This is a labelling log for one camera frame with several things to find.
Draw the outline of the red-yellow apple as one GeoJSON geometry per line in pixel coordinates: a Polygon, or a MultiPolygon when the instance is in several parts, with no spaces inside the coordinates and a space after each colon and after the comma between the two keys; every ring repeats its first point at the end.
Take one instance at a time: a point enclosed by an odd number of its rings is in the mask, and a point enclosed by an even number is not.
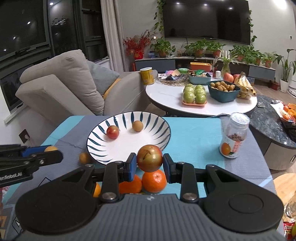
{"type": "Polygon", "coordinates": [[[155,145],[145,145],[137,153],[137,165],[144,172],[155,172],[163,164],[161,149],[155,145]]]}

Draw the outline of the red apple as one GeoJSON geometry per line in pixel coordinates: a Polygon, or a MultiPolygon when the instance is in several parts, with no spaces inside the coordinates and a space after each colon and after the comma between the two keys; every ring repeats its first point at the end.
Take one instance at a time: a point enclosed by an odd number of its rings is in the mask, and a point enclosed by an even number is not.
{"type": "Polygon", "coordinates": [[[107,137],[112,140],[115,140],[119,136],[119,128],[117,126],[109,126],[106,131],[107,137]]]}

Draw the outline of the small orange fruit left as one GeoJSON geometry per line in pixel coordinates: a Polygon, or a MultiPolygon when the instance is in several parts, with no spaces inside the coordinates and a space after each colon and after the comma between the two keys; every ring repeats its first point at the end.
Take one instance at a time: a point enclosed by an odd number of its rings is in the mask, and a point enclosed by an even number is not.
{"type": "Polygon", "coordinates": [[[81,153],[79,155],[79,163],[81,165],[90,164],[92,162],[92,158],[88,153],[81,153]]]}

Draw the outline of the blue and grey tablecloth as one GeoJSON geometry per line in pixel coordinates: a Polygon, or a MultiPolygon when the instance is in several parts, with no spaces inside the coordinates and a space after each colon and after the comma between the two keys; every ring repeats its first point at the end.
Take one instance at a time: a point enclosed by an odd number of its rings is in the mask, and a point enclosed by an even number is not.
{"type": "MultiPolygon", "coordinates": [[[[180,200],[181,184],[167,183],[160,194],[125,194],[115,203],[102,204],[93,219],[64,234],[37,234],[23,230],[15,206],[25,193],[84,167],[79,155],[88,153],[90,132],[105,116],[71,116],[45,140],[46,152],[59,150],[60,163],[40,167],[29,181],[6,186],[1,213],[3,240],[284,240],[275,230],[227,230],[203,213],[197,204],[180,200]]],[[[163,155],[204,169],[212,164],[265,189],[271,179],[262,153],[248,133],[233,161],[219,152],[226,121],[219,118],[164,118],[171,137],[163,155]]]]}

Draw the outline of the vitamin jar with orange label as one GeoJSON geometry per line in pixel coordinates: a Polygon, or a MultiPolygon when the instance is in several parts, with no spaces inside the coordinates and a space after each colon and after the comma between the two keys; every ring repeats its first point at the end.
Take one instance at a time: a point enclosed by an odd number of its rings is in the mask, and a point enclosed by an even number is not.
{"type": "Polygon", "coordinates": [[[238,157],[240,147],[247,136],[250,119],[243,113],[232,113],[223,132],[220,153],[229,159],[238,157]]]}

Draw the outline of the orange tangerine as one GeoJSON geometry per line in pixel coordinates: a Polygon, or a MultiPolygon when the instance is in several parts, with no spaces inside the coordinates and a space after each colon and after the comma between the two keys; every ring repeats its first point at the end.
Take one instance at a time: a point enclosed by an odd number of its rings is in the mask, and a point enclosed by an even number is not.
{"type": "Polygon", "coordinates": [[[166,185],[166,176],[162,170],[144,172],[142,176],[142,187],[149,193],[160,193],[166,185]]]}
{"type": "Polygon", "coordinates": [[[131,182],[121,182],[118,187],[120,194],[140,193],[142,191],[142,180],[137,174],[135,174],[131,182]]]}

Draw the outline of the dark marble side table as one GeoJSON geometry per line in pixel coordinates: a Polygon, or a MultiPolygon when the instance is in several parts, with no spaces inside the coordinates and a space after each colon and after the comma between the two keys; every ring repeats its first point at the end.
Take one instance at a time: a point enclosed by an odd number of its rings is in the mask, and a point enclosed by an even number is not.
{"type": "Polygon", "coordinates": [[[295,142],[284,131],[272,103],[272,98],[257,95],[257,105],[249,115],[250,130],[269,169],[283,171],[295,164],[295,142]]]}

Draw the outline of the white round coffee table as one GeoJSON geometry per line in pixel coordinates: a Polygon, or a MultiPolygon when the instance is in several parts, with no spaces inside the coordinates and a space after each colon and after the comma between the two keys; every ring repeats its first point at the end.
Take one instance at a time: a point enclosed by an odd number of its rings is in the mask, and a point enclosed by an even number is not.
{"type": "Polygon", "coordinates": [[[161,82],[155,82],[146,86],[146,94],[155,106],[163,111],[184,117],[206,117],[220,114],[232,114],[235,112],[248,114],[257,105],[257,98],[236,98],[234,101],[221,103],[213,99],[205,86],[207,92],[207,103],[203,107],[187,106],[182,103],[184,86],[169,86],[161,82]]]}

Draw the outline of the tray of green apples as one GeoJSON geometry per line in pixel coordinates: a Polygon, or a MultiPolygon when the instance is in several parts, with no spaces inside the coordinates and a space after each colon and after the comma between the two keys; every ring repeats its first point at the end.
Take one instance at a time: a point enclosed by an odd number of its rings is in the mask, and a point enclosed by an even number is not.
{"type": "Polygon", "coordinates": [[[204,107],[207,93],[203,85],[187,84],[183,89],[182,103],[187,106],[204,107]]]}

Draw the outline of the banana bunch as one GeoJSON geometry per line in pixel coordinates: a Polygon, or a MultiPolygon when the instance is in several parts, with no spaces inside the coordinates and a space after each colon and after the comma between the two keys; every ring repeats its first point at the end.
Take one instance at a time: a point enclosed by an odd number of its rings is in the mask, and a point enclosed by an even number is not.
{"type": "Polygon", "coordinates": [[[240,75],[235,78],[234,84],[240,88],[238,98],[250,99],[251,97],[256,97],[256,91],[248,81],[244,72],[241,72],[240,75]]]}

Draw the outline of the grey cushion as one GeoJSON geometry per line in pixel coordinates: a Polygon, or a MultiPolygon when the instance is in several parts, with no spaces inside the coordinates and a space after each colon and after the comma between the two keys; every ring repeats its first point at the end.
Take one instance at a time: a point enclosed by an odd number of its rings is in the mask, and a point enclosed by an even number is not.
{"type": "Polygon", "coordinates": [[[87,60],[91,76],[97,91],[104,95],[111,85],[119,78],[119,73],[87,60]]]}

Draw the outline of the red peaches on table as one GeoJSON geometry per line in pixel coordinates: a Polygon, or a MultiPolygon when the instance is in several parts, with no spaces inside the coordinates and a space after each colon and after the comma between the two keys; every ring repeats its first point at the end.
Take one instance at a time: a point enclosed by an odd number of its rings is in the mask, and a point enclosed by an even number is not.
{"type": "Polygon", "coordinates": [[[233,83],[234,80],[235,80],[237,77],[239,77],[239,75],[240,75],[240,74],[234,74],[234,75],[232,75],[232,74],[230,74],[230,73],[225,73],[224,76],[223,76],[223,80],[224,80],[224,81],[227,81],[227,82],[231,82],[231,83],[233,83]]]}

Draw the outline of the tv cabinet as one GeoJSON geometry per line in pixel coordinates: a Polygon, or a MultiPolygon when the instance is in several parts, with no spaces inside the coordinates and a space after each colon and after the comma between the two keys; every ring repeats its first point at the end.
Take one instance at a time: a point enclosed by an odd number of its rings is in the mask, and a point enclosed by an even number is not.
{"type": "MultiPolygon", "coordinates": [[[[159,73],[165,73],[167,70],[179,68],[191,69],[191,63],[208,63],[211,70],[222,70],[223,62],[217,61],[212,57],[166,57],[166,58],[143,58],[135,60],[135,70],[140,70],[145,67],[152,67],[159,73]]],[[[246,76],[262,80],[274,80],[275,69],[267,68],[262,65],[246,64],[243,62],[232,61],[229,64],[231,74],[239,74],[245,72],[246,76]]]]}

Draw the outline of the tall floor plant white pot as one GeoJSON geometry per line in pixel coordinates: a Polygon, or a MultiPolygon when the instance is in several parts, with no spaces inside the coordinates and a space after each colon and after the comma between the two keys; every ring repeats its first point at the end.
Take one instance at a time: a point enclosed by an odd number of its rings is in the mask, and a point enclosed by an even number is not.
{"type": "Polygon", "coordinates": [[[290,60],[290,52],[295,52],[295,49],[287,49],[287,57],[274,53],[273,62],[281,65],[280,91],[287,92],[290,76],[295,74],[295,59],[290,60]]]}

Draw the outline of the yellow tin can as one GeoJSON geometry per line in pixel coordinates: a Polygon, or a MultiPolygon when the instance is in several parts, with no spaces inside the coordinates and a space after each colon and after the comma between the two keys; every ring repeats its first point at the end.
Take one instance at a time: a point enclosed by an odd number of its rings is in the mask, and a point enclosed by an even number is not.
{"type": "Polygon", "coordinates": [[[140,75],[142,78],[143,85],[152,85],[154,84],[154,75],[151,67],[145,67],[140,69],[140,75]]]}

